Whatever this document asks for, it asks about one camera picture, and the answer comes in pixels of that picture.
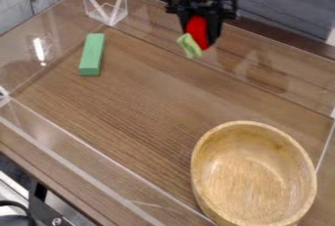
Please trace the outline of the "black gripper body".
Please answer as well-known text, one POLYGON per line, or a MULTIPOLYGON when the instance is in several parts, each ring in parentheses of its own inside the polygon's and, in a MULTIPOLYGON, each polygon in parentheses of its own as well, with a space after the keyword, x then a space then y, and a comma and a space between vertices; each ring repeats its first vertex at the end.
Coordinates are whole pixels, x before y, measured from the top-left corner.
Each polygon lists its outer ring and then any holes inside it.
POLYGON ((192 16, 214 14, 220 20, 239 17, 239 0, 166 0, 166 13, 174 14, 182 22, 192 16))

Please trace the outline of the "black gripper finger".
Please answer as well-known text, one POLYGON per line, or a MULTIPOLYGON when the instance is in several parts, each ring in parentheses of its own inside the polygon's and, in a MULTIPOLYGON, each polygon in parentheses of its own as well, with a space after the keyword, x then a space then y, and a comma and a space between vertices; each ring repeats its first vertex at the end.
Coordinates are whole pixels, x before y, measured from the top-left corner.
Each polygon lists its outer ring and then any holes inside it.
POLYGON ((206 35, 208 45, 212 46, 216 43, 217 38, 221 35, 222 22, 217 16, 209 16, 206 18, 206 35))
POLYGON ((180 18, 182 32, 188 32, 188 24, 189 24, 192 16, 189 14, 182 14, 178 16, 178 18, 180 18))

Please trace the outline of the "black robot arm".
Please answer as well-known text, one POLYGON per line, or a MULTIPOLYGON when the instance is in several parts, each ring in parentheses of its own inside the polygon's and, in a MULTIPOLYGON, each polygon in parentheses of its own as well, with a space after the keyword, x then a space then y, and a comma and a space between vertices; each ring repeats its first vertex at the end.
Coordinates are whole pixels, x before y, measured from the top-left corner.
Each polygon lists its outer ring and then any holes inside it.
POLYGON ((239 18, 239 0, 166 0, 165 11, 180 19, 201 50, 206 50, 221 36, 222 23, 239 18))

